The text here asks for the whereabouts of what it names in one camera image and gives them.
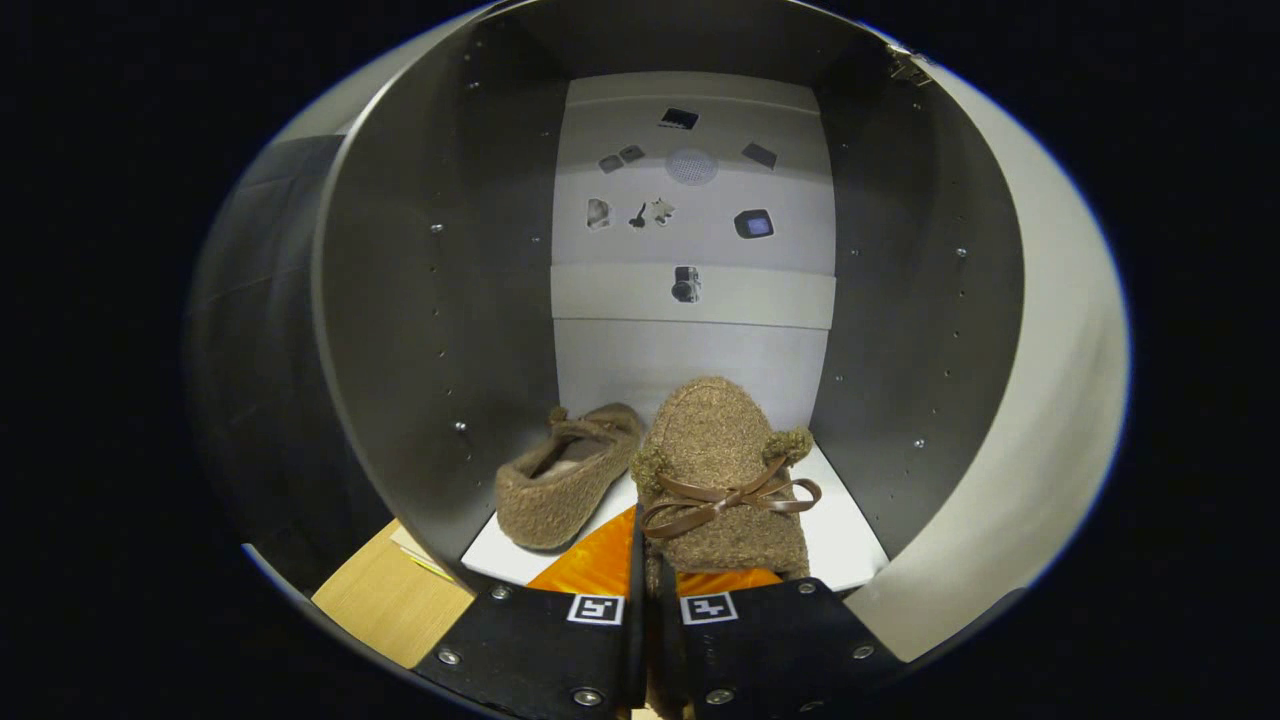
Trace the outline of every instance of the black background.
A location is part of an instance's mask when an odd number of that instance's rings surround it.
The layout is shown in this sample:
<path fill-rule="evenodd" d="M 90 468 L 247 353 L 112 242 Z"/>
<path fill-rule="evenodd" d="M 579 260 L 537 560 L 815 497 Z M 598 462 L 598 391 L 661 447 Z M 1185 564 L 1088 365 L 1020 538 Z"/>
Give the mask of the black background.
<path fill-rule="evenodd" d="M 238 173 L 310 100 L 468 3 L 346 5 L 9 8 L 23 96 L 6 94 L 9 115 L 35 131 L 13 142 L 35 159 L 14 186 L 19 200 L 37 192 L 19 202 L 31 224 L 9 229 L 19 255 L 5 263 L 13 388 L 31 405 L 4 425 L 13 441 L 31 433 L 14 442 L 22 582 L 6 593 L 5 646 L 20 643 L 31 679 L 18 689 L 41 691 L 37 715 L 447 715 L 248 565 L 183 410 L 183 301 Z M 1265 304 L 1243 278 L 1216 284 L 1275 237 L 1229 227 L 1274 186 L 1257 174 L 1274 141 L 1240 142 L 1271 111 L 1263 19 L 1221 3 L 822 5 L 936 58 L 1062 161 L 1112 243 L 1135 341 L 1124 445 L 1078 542 L 868 716 L 1217 716 L 1243 697 L 1225 682 L 1240 646 L 1274 625 L 1228 629 L 1249 618 L 1238 601 L 1251 593 L 1222 582 L 1239 578 L 1226 568 L 1240 551 L 1222 529 L 1254 495 L 1236 460 L 1253 445 L 1236 409 L 1249 354 L 1233 331 Z"/>

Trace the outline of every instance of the speaker grille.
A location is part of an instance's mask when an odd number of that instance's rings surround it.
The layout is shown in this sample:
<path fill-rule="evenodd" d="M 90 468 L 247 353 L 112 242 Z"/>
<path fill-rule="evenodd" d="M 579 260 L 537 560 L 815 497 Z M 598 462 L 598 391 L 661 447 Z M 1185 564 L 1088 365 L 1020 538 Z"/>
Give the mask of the speaker grille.
<path fill-rule="evenodd" d="M 716 178 L 719 164 L 701 150 L 685 147 L 667 156 L 667 174 L 680 184 L 707 184 Z"/>

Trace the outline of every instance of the fuzzy slipper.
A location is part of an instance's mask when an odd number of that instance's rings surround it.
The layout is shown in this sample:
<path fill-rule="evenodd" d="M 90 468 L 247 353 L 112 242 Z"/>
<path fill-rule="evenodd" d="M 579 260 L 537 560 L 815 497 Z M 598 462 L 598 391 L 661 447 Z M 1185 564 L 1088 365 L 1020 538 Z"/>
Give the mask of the fuzzy slipper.
<path fill-rule="evenodd" d="M 577 420 L 557 407 L 550 425 L 549 438 L 498 469 L 498 527 L 530 550 L 554 550 L 573 539 L 626 471 L 644 434 L 640 415 L 622 404 Z"/>
<path fill-rule="evenodd" d="M 796 512 L 822 492 L 787 468 L 813 448 L 804 428 L 776 433 L 764 411 L 724 378 L 699 378 L 658 410 L 631 464 L 641 527 L 681 573 L 764 568 L 782 579 L 809 574 Z M 812 500 L 796 500 L 801 486 Z"/>

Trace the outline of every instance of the orange object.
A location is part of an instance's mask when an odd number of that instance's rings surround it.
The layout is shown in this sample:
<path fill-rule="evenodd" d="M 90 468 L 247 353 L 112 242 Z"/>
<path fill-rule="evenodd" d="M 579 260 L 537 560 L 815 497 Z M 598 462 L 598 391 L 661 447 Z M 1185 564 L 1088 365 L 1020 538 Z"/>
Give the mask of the orange object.
<path fill-rule="evenodd" d="M 573 547 L 556 562 L 539 573 L 529 587 L 541 591 L 628 597 L 631 532 L 635 524 L 636 509 L 632 505 L 573 543 Z"/>
<path fill-rule="evenodd" d="M 541 591 L 614 594 L 628 597 L 631 587 L 631 533 L 636 509 L 631 506 L 568 548 L 538 574 L 529 587 Z M 753 568 L 733 573 L 677 573 L 680 596 L 742 591 L 781 583 L 769 570 Z"/>
<path fill-rule="evenodd" d="M 676 594 L 713 594 L 718 592 L 745 591 L 781 583 L 782 578 L 764 568 L 735 570 L 732 573 L 676 573 Z"/>

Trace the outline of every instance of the picture of camera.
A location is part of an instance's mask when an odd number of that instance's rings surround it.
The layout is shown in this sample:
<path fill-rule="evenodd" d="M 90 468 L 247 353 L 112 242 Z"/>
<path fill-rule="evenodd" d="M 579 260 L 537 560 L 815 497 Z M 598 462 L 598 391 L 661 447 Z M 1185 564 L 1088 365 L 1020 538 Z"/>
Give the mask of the picture of camera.
<path fill-rule="evenodd" d="M 676 284 L 671 286 L 671 296 L 680 302 L 698 302 L 698 291 L 703 288 L 698 279 L 698 268 L 680 265 L 676 268 Z"/>

